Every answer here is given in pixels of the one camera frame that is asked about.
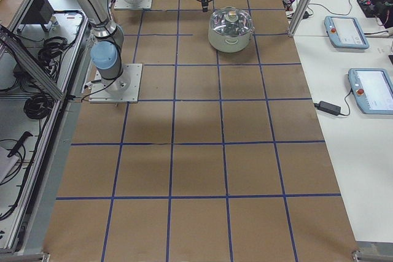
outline tablet screen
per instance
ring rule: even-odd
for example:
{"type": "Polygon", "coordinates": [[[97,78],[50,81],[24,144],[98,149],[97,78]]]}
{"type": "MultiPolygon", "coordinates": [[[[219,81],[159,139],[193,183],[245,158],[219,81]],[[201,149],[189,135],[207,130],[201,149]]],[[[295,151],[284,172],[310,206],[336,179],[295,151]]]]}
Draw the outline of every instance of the tablet screen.
{"type": "Polygon", "coordinates": [[[382,71],[356,71],[370,110],[393,110],[392,90],[382,71]]]}
{"type": "Polygon", "coordinates": [[[342,44],[364,44],[352,18],[332,18],[342,44]]]}

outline tablet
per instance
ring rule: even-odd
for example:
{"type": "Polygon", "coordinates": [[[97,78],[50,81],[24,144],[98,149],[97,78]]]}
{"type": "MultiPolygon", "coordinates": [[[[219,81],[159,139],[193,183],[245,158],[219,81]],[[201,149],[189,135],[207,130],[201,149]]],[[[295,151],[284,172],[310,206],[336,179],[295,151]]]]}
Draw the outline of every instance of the tablet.
{"type": "Polygon", "coordinates": [[[338,48],[369,48],[368,41],[356,18],[325,17],[325,27],[331,43],[338,48]]]}
{"type": "Polygon", "coordinates": [[[365,114],[393,114],[393,84],[385,69],[350,69],[356,103],[365,114]]]}

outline pot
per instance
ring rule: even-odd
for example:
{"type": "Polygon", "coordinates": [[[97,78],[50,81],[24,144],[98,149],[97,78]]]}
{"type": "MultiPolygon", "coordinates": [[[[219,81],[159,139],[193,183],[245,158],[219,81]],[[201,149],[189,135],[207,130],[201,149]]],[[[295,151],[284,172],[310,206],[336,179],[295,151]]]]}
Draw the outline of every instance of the pot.
{"type": "Polygon", "coordinates": [[[215,11],[209,22],[209,42],[221,52],[239,52],[251,40],[251,16],[241,9],[225,7],[215,11]]]}

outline glass lid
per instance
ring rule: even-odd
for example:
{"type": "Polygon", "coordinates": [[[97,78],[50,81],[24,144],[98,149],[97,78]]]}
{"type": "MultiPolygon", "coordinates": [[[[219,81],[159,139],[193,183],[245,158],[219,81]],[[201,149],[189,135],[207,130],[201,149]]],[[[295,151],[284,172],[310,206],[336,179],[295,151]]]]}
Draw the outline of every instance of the glass lid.
{"type": "Polygon", "coordinates": [[[210,28],[228,37],[242,36],[253,30],[251,16],[234,7],[215,11],[210,18],[210,28]]]}

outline white mounting plate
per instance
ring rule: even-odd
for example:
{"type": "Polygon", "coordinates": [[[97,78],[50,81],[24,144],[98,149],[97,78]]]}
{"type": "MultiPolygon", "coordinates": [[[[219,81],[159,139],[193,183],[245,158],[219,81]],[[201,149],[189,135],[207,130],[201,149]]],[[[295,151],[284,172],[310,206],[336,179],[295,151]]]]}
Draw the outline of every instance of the white mounting plate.
{"type": "Polygon", "coordinates": [[[115,10],[141,10],[151,9],[153,0],[143,0],[138,3],[129,3],[126,0],[116,0],[114,9],[115,10]]]}
{"type": "MultiPolygon", "coordinates": [[[[101,83],[93,84],[91,92],[98,93],[89,96],[90,102],[114,103],[114,102],[138,102],[139,87],[141,85],[142,64],[123,64],[124,71],[131,77],[130,86],[119,93],[109,93],[102,90],[104,87],[101,83]]],[[[96,72],[95,80],[101,79],[99,72],[96,72]]]]}

